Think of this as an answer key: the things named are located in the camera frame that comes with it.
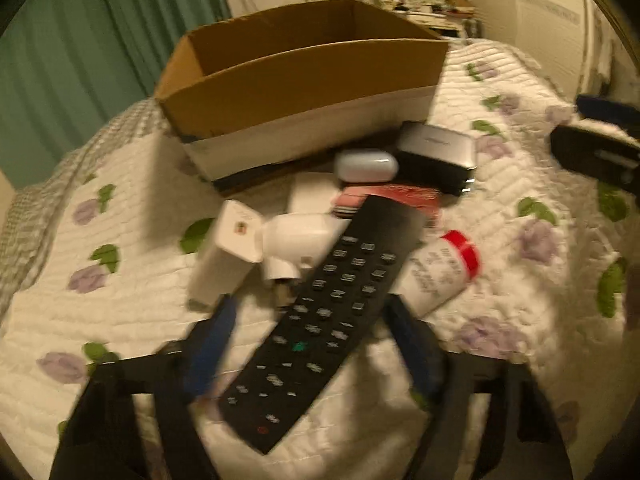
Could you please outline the white louvered wardrobe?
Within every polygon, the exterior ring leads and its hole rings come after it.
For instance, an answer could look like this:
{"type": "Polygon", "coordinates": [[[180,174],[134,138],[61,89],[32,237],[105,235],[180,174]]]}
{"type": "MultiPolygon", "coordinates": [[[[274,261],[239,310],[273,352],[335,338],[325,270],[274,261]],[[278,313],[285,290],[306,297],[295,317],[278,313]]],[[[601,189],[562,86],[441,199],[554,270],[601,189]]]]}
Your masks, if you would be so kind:
{"type": "Polygon", "coordinates": [[[600,53],[592,0],[470,0],[484,36],[532,56],[563,93],[597,88],[600,53]]]}

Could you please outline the light blue earbuds case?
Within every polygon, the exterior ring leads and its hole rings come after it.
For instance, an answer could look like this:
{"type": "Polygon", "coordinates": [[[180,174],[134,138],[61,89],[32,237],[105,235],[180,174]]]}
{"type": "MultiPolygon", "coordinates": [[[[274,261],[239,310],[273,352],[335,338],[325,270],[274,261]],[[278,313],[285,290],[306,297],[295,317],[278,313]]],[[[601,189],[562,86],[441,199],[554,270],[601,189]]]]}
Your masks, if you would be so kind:
{"type": "Polygon", "coordinates": [[[334,172],[346,183],[388,182],[396,177],[398,162],[386,151],[344,151],[335,157],[334,172]]]}

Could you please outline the teal window curtain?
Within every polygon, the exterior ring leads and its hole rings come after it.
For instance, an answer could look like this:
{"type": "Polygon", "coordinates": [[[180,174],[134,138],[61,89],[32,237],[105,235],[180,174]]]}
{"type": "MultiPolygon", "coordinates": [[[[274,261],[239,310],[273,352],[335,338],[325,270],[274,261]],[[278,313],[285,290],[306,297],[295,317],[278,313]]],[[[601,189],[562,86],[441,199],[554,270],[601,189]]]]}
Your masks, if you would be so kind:
{"type": "Polygon", "coordinates": [[[49,177],[154,90],[178,40],[230,18],[227,0],[25,0],[1,34],[1,171],[49,177]]]}

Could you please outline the black tv remote control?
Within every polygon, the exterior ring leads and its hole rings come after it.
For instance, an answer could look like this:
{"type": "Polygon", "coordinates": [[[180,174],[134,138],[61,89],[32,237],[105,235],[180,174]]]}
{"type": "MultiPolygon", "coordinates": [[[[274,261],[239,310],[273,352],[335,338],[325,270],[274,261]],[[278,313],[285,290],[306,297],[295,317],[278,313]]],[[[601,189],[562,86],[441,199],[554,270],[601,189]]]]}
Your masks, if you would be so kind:
{"type": "Polygon", "coordinates": [[[221,395],[222,419],[242,441],[268,454],[308,411],[378,322],[425,226],[416,208],[364,200],[221,395]]]}

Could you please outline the white bottle red cap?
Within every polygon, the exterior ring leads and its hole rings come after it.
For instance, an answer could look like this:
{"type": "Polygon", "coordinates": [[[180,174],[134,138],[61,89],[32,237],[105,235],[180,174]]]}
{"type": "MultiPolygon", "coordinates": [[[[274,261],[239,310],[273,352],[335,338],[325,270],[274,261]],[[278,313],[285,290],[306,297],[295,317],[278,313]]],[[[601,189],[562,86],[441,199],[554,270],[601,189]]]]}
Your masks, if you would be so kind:
{"type": "Polygon", "coordinates": [[[413,252],[390,292],[424,318],[466,289],[480,270],[480,254],[469,237],[451,230],[413,252]]]}

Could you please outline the white floral quilt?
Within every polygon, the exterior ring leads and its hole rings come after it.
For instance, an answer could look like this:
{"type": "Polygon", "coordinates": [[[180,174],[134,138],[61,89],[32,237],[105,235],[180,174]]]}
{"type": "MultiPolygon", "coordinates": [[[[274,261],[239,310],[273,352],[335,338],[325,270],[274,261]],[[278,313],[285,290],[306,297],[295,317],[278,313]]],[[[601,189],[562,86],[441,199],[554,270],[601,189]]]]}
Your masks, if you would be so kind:
{"type": "MultiPolygon", "coordinates": [[[[425,319],[452,346],[526,356],[583,479],[639,392],[638,312],[624,300],[639,213],[629,195],[550,155],[549,133],[571,112],[519,50],[478,40],[449,51],[432,117],[476,136],[480,154],[473,191],[438,225],[472,240],[480,275],[425,319]]],[[[32,477],[47,478],[92,359],[144,356],[198,319],[186,305],[195,257],[182,242],[219,205],[169,126],[114,151],[70,196],[41,273],[1,312],[1,433],[32,477]]],[[[198,410],[227,479],[397,479],[425,422],[383,336],[266,456],[213,402],[198,410]]]]}

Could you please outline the large white power adapter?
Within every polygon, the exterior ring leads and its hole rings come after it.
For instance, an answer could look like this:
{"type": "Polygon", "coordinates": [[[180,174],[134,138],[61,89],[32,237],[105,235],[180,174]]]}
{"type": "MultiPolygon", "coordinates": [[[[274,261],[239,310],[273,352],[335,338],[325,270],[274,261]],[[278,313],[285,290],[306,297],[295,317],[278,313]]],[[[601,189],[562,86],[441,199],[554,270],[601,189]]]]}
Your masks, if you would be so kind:
{"type": "Polygon", "coordinates": [[[262,261],[263,225],[256,210],[238,200],[225,200],[198,250],[188,298],[213,307],[219,296],[233,294],[262,261]]]}

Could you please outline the black silver charger block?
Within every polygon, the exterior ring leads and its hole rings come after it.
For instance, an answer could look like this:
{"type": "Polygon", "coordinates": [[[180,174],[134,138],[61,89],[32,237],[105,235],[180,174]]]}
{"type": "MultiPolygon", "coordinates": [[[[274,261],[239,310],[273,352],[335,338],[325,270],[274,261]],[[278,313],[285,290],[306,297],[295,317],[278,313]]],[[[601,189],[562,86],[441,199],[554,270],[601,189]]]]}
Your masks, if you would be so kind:
{"type": "Polygon", "coordinates": [[[401,181],[453,196],[469,192],[475,182],[476,140],[461,132],[423,122],[404,122],[394,156],[401,181]]]}

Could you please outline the cluttered white dresser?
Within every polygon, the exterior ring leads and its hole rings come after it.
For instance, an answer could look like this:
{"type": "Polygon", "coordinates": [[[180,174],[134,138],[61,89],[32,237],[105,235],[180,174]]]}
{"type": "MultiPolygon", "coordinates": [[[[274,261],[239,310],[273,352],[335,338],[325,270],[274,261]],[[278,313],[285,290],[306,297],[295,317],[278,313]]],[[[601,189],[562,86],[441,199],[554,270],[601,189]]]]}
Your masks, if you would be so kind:
{"type": "Polygon", "coordinates": [[[448,39],[480,39],[485,27],[470,0],[372,0],[372,3],[448,39]]]}

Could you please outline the small white usb charger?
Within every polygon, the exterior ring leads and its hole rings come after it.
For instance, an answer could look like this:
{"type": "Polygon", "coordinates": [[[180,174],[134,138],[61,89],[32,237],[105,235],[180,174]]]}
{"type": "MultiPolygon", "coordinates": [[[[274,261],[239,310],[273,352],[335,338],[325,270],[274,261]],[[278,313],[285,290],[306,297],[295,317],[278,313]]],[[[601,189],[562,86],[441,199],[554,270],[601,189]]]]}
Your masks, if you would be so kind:
{"type": "Polygon", "coordinates": [[[288,196],[290,214],[328,214],[341,188],[333,174],[301,172],[296,174],[288,196]]]}

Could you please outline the open cardboard box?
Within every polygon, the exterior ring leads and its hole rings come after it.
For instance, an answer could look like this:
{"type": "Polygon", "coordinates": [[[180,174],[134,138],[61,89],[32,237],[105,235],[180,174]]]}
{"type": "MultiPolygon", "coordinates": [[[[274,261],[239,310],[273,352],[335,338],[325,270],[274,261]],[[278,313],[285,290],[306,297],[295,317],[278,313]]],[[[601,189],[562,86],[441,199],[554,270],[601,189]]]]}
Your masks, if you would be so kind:
{"type": "Polygon", "coordinates": [[[448,49],[367,3],[295,3],[185,34],[154,98],[216,181],[422,122],[448,49]]]}

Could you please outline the grey checked bedsheet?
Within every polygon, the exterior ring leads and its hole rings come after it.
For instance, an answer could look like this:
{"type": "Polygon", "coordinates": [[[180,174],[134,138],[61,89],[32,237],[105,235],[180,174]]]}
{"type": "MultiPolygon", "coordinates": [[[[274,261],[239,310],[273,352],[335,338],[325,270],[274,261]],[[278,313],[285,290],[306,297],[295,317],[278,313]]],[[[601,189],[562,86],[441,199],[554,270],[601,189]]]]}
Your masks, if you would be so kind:
{"type": "Polygon", "coordinates": [[[134,103],[85,145],[63,157],[52,176],[17,192],[1,232],[1,312],[16,292],[35,283],[48,258],[58,222],[76,188],[88,181],[114,151],[168,128],[152,99],[134,103]]]}

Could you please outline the white cylindrical plug device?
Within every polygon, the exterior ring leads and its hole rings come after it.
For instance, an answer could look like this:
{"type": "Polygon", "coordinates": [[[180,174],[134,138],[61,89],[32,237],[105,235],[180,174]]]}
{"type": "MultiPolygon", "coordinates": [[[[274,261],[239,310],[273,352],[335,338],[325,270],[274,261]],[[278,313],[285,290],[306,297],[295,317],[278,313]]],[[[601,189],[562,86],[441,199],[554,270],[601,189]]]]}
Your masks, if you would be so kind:
{"type": "Polygon", "coordinates": [[[328,253],[349,224],[330,214],[279,214],[262,227],[262,276],[299,280],[328,253]]]}

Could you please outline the pink card pack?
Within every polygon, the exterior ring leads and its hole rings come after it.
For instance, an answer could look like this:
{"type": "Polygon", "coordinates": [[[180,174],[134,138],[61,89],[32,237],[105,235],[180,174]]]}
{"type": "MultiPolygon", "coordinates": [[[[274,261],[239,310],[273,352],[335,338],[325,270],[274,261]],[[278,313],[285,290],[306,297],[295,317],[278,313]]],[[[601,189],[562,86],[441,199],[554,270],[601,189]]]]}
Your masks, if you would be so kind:
{"type": "Polygon", "coordinates": [[[350,218],[369,196],[384,197],[410,206],[424,214],[429,226],[436,226],[439,218],[439,192],[434,188],[404,184],[348,186],[334,198],[332,214],[350,218]]]}

